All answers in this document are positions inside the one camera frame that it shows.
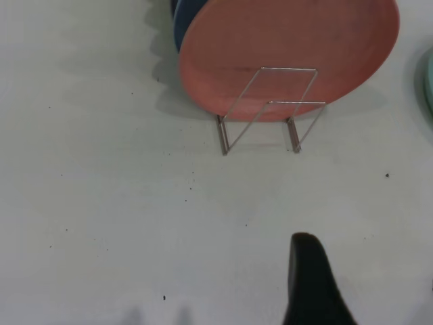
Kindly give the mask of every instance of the white surface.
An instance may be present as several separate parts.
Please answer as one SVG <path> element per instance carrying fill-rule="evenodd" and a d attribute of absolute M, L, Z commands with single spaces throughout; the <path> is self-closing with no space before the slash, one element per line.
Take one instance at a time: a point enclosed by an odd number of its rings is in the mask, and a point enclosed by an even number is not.
<path fill-rule="evenodd" d="M 259 125 L 222 157 L 168 1 L 0 0 L 0 323 L 280 324 L 307 231 L 359 324 L 431 324 L 433 2 L 399 5 L 391 56 L 302 154 Z"/>

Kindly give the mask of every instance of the blue plate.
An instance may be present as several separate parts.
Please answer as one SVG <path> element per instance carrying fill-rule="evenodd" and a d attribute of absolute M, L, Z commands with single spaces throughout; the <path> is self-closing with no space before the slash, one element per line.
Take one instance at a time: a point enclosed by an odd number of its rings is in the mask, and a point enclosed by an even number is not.
<path fill-rule="evenodd" d="M 175 11 L 177 6 L 177 0 L 170 0 L 171 16 L 175 17 Z"/>
<path fill-rule="evenodd" d="M 181 50 L 183 38 L 192 20 L 208 0 L 178 0 L 175 10 L 175 43 L 177 51 Z"/>
<path fill-rule="evenodd" d="M 424 91 L 426 93 L 427 104 L 433 112 L 433 55 L 428 59 L 427 71 L 424 78 Z"/>

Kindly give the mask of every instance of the plate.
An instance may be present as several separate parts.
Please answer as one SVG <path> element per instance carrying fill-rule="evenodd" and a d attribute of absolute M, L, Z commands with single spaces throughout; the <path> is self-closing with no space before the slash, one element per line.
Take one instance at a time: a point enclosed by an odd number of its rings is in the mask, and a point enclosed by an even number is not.
<path fill-rule="evenodd" d="M 428 59 L 426 76 L 424 79 L 424 91 L 426 93 L 427 104 L 433 112 L 433 56 Z"/>
<path fill-rule="evenodd" d="M 176 48 L 180 51 L 189 25 L 207 0 L 179 0 L 175 10 L 174 29 Z"/>
<path fill-rule="evenodd" d="M 170 0 L 170 9 L 171 9 L 172 17 L 175 17 L 176 6 L 177 6 L 177 0 Z"/>
<path fill-rule="evenodd" d="M 398 30 L 394 0 L 209 0 L 183 40 L 181 80 L 200 107 L 224 116 L 260 67 L 316 68 L 304 100 L 331 103 L 384 63 Z M 250 121 L 269 100 L 299 100 L 311 77 L 261 72 L 231 118 Z M 293 110 L 271 106 L 260 119 L 283 120 Z"/>

